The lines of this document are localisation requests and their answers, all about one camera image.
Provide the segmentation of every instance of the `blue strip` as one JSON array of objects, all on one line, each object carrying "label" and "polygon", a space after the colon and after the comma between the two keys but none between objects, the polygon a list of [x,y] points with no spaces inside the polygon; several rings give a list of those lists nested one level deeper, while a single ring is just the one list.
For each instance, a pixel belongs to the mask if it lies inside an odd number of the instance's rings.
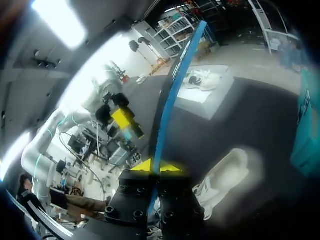
[{"label": "blue strip", "polygon": [[58,124],[57,127],[59,127],[61,124],[63,124],[65,122],[65,120],[67,119],[67,116],[64,117],[64,119]]},{"label": "blue strip", "polygon": [[52,132],[48,129],[48,132],[50,133],[50,135],[51,135],[51,138],[53,139],[54,138],[54,136],[52,135]]},{"label": "blue strip", "polygon": [[154,156],[154,161],[152,166],[154,173],[159,173],[162,152],[164,149],[165,139],[166,139],[166,130],[167,130],[167,125],[168,125],[170,116],[171,116],[171,112],[175,105],[179,90],[184,81],[187,70],[198,48],[200,39],[203,35],[206,25],[207,25],[206,22],[204,21],[200,22],[198,28],[196,29],[196,32],[193,35],[192,40],[190,41],[189,48],[187,49],[185,56],[181,61],[181,65],[180,65],[180,68],[178,69],[176,77],[173,80],[174,82],[172,84],[172,88],[169,93],[168,99],[165,103],[161,122],[160,122],[160,129],[158,133],[158,140],[156,144],[155,156]]},{"label": "blue strip", "polygon": [[37,170],[38,163],[39,163],[39,161],[40,161],[41,156],[42,156],[42,154],[39,155],[38,160],[36,161],[36,164],[35,164],[34,174],[33,174],[33,177],[34,177],[35,179],[36,179],[36,170]]},{"label": "blue strip", "polygon": [[76,121],[75,121],[75,119],[74,119],[74,113],[71,113],[71,117],[72,117],[72,120],[73,120],[73,122],[74,122],[75,124],[80,125],[80,124],[76,123]]}]

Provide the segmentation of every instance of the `teal box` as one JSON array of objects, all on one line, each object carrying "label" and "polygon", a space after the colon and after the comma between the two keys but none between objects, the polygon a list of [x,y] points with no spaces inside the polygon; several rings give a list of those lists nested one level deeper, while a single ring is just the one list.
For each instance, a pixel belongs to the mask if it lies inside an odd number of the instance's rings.
[{"label": "teal box", "polygon": [[291,155],[291,163],[306,177],[320,177],[320,88],[316,80],[314,74],[302,71],[297,131]]}]

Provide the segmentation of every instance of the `black cable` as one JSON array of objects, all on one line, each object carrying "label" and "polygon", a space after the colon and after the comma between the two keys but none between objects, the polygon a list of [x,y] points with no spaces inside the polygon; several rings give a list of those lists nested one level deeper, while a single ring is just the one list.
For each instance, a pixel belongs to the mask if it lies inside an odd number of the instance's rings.
[{"label": "black cable", "polygon": [[53,235],[47,235],[47,236],[44,236],[42,239],[48,239],[48,238],[55,238],[55,236],[53,236]]},{"label": "black cable", "polygon": [[91,168],[81,160],[80,157],[78,157],[77,155],[75,155],[75,154],[66,146],[66,144],[64,143],[64,141],[61,139],[61,137],[62,137],[61,134],[62,134],[62,133],[64,133],[64,132],[60,132],[60,133],[59,133],[59,140],[60,140],[60,142],[63,144],[63,146],[64,146],[73,156],[75,156],[77,159],[79,159],[80,162],[81,162],[83,165],[85,165],[85,166],[93,173],[93,175],[98,179],[99,183],[101,184],[102,191],[103,191],[103,201],[105,201],[105,200],[106,200],[106,193],[105,193],[105,188],[104,188],[104,185],[103,185],[102,181],[101,181],[100,178],[95,174],[95,172],[92,171]]}]

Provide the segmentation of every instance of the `ceiling light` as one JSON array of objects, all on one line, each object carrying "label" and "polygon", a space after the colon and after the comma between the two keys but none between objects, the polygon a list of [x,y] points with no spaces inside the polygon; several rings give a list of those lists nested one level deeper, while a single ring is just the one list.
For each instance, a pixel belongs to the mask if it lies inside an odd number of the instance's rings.
[{"label": "ceiling light", "polygon": [[69,49],[85,41],[87,31],[66,0],[36,0],[32,8]]},{"label": "ceiling light", "polygon": [[0,180],[3,181],[11,164],[30,142],[30,132],[22,134],[5,154],[0,166]]},{"label": "ceiling light", "polygon": [[179,9],[179,8],[181,8],[181,7],[184,7],[184,6],[185,6],[185,5],[181,5],[181,6],[176,6],[176,7],[170,8],[170,9],[168,9],[168,10],[165,10],[164,13],[170,12],[170,11],[175,10],[175,9]]}]

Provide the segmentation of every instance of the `shelving unit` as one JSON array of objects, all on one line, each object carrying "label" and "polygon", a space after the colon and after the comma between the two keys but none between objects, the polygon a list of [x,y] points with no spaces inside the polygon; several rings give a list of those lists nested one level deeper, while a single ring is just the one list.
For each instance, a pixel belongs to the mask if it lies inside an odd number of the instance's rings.
[{"label": "shelving unit", "polygon": [[155,35],[151,35],[171,58],[178,56],[184,47],[184,42],[191,36],[195,28],[184,16],[160,29]]}]

